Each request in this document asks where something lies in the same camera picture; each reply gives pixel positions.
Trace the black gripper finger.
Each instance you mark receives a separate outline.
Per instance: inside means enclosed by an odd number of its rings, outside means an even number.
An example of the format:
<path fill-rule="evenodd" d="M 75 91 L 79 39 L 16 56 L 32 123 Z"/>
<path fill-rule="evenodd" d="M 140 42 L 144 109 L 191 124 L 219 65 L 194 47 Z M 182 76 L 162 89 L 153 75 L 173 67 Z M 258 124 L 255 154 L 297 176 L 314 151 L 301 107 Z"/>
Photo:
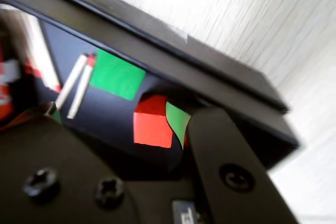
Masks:
<path fill-rule="evenodd" d="M 1 223 L 136 223 L 128 197 L 97 204 L 111 169 L 76 135 L 44 115 L 1 131 Z"/>
<path fill-rule="evenodd" d="M 268 169 L 299 147 L 293 133 L 259 126 L 217 107 L 192 113 L 165 105 L 187 149 L 190 178 L 172 190 L 166 223 L 296 223 Z"/>

